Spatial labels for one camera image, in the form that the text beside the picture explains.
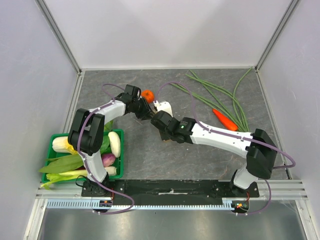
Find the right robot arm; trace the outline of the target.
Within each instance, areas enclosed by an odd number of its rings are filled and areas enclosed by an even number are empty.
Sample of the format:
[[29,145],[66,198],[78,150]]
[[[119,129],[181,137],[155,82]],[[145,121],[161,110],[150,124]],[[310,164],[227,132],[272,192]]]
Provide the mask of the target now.
[[253,133],[231,131],[189,117],[179,121],[163,110],[150,122],[163,140],[211,146],[246,159],[246,165],[234,172],[229,184],[229,191],[235,197],[242,196],[256,180],[271,178],[277,151],[264,130],[257,128]]

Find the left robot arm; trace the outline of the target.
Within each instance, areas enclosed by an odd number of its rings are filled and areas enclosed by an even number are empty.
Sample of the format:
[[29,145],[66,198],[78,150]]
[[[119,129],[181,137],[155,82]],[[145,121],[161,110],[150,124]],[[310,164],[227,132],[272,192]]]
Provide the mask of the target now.
[[140,120],[150,120],[155,113],[147,100],[142,97],[142,90],[133,85],[126,85],[123,92],[99,107],[76,110],[68,134],[68,143],[79,153],[87,177],[94,181],[92,191],[99,197],[106,196],[110,185],[104,181],[107,171],[103,167],[100,148],[103,143],[106,123],[134,113]]

